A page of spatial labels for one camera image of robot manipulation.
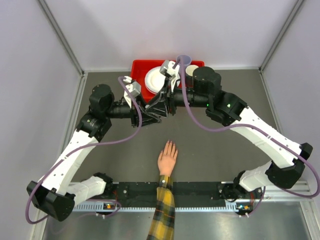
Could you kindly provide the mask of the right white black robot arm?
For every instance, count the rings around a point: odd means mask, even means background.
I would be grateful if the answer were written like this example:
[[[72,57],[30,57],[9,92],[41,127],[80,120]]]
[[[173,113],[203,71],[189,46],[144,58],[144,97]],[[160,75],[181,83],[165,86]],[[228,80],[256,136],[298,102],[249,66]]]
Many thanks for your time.
[[[164,110],[175,114],[177,107],[184,106],[187,110],[204,107],[211,120],[243,136],[270,158],[268,163],[244,170],[235,177],[228,191],[231,198],[245,198],[266,186],[290,193],[302,176],[313,147],[283,136],[244,100],[224,91],[221,80],[221,75],[208,66],[189,65],[184,71],[178,67],[154,67],[144,79],[146,88],[155,94],[148,108],[155,109],[156,104],[162,104]]]

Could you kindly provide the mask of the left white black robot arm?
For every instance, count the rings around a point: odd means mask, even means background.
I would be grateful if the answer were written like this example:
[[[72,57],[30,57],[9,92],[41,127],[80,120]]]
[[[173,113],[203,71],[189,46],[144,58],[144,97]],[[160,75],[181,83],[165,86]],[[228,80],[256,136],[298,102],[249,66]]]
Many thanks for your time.
[[[111,128],[112,119],[130,119],[139,130],[149,118],[141,85],[134,81],[123,88],[124,94],[119,101],[115,101],[107,84],[92,89],[88,111],[80,119],[66,148],[50,170],[26,188],[28,200],[24,214],[29,224],[42,222],[42,219],[31,220],[31,206],[62,222],[82,202],[98,195],[106,199],[113,194],[111,179],[103,173],[76,184],[72,184],[72,179],[88,154],[95,147],[104,145],[102,139]]]

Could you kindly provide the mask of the yellow plaid sleeve forearm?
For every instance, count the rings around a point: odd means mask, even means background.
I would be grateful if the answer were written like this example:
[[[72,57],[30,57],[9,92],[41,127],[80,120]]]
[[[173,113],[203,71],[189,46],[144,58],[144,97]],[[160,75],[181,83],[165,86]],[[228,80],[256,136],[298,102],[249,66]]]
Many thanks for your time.
[[[169,176],[160,175],[156,189],[156,207],[147,240],[174,239],[175,210],[173,181]]]

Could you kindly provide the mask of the mannequin hand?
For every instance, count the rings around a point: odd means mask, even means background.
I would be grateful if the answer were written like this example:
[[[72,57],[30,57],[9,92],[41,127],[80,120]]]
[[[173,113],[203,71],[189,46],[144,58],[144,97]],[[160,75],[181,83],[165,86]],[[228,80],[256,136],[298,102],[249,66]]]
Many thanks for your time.
[[[170,177],[175,168],[178,157],[176,144],[168,140],[164,149],[160,152],[157,160],[157,166],[160,176]]]

